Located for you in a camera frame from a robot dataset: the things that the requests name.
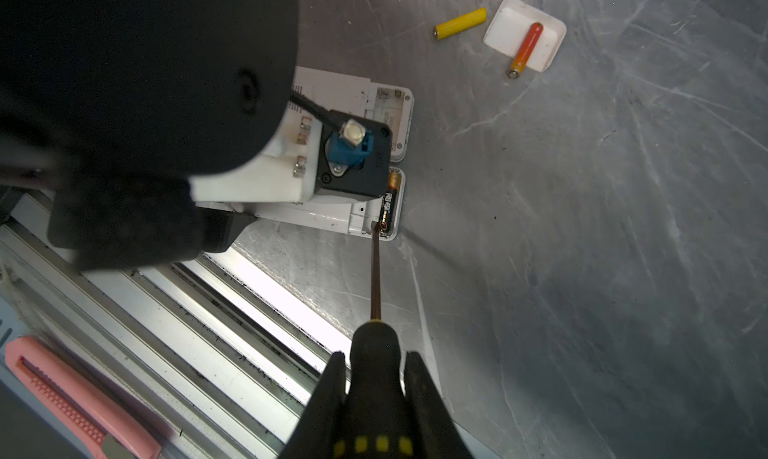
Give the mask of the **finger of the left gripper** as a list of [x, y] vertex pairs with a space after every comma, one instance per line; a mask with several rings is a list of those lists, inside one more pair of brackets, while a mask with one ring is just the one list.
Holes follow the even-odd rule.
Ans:
[[227, 251], [239, 235], [257, 218], [246, 213], [201, 208], [204, 226], [201, 250], [206, 253]]

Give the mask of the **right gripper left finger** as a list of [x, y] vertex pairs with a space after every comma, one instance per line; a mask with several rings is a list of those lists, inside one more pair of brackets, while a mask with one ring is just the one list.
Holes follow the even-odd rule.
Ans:
[[333, 457], [334, 433], [345, 390], [345, 355], [334, 352], [290, 439], [278, 455], [280, 459]]

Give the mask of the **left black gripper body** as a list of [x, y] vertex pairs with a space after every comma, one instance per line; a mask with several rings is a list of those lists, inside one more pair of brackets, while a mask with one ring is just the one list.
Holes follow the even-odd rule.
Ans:
[[55, 194], [47, 237], [80, 271], [133, 269], [196, 257], [204, 226], [185, 179], [78, 173]]

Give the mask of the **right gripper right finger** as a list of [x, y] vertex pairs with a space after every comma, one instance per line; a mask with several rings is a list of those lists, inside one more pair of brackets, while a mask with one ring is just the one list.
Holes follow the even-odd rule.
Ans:
[[414, 421], [418, 458], [471, 459], [429, 370], [417, 352], [405, 356], [406, 400]]

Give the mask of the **black yellow screwdriver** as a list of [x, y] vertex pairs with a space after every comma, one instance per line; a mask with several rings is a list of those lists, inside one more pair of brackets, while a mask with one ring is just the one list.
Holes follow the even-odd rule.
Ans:
[[420, 458], [416, 426], [400, 379], [396, 331], [382, 319], [380, 229], [372, 224], [370, 318], [350, 348], [350, 387], [334, 432], [334, 458]]

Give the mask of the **white remote with display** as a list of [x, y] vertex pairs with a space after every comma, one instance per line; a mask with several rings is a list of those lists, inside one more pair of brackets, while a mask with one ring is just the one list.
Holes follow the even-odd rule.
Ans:
[[[382, 241], [392, 241], [399, 232], [400, 216], [405, 197], [406, 175], [398, 167], [391, 166], [390, 171], [398, 172], [401, 186], [397, 196], [395, 220], [388, 235]], [[281, 223], [309, 227], [335, 232], [354, 237], [370, 238], [372, 223], [379, 220], [382, 197], [364, 202], [343, 203], [255, 203], [231, 204], [220, 202], [202, 202], [199, 206], [225, 211], [245, 212], [258, 219], [267, 219]]]

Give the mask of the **black gold AA battery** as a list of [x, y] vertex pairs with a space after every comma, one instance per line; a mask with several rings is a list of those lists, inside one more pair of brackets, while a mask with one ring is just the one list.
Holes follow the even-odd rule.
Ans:
[[393, 228], [397, 196], [399, 194], [401, 181], [401, 175], [398, 172], [391, 170], [388, 177], [387, 191], [382, 196], [379, 216], [379, 234], [382, 236], [388, 235]]

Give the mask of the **white remote control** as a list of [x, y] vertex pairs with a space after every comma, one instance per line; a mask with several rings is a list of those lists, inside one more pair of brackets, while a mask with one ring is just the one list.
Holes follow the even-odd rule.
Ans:
[[297, 92], [329, 110], [386, 124], [393, 134], [391, 162], [404, 160], [415, 102], [410, 89], [301, 66], [296, 68], [293, 85]]

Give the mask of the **yellow AA battery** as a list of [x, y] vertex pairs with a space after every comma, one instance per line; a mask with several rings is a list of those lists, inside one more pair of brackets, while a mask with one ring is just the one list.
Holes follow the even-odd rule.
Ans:
[[462, 14], [454, 19], [436, 25], [433, 29], [433, 37], [443, 40], [460, 32], [472, 29], [483, 24], [487, 19], [487, 10], [484, 7]]

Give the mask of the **white battery cover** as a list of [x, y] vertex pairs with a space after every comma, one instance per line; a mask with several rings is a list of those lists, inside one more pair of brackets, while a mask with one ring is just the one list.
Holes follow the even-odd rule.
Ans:
[[502, 1], [484, 34], [483, 43], [513, 58], [520, 51], [534, 23], [540, 23], [543, 31], [532, 49], [526, 67], [544, 72], [556, 57], [566, 37], [567, 27], [560, 19], [522, 0]]

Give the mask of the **orange AA battery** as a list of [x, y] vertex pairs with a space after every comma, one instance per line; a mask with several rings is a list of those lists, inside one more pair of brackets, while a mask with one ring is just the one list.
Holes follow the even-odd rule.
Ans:
[[517, 79], [523, 73], [543, 31], [544, 26], [540, 22], [530, 25], [515, 57], [507, 69], [506, 75], [508, 78]]

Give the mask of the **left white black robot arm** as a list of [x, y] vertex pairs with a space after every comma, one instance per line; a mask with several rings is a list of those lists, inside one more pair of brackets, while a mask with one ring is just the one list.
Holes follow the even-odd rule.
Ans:
[[1, 0], [1, 181], [55, 193], [82, 270], [197, 256], [195, 176], [261, 153], [289, 101], [299, 0]]

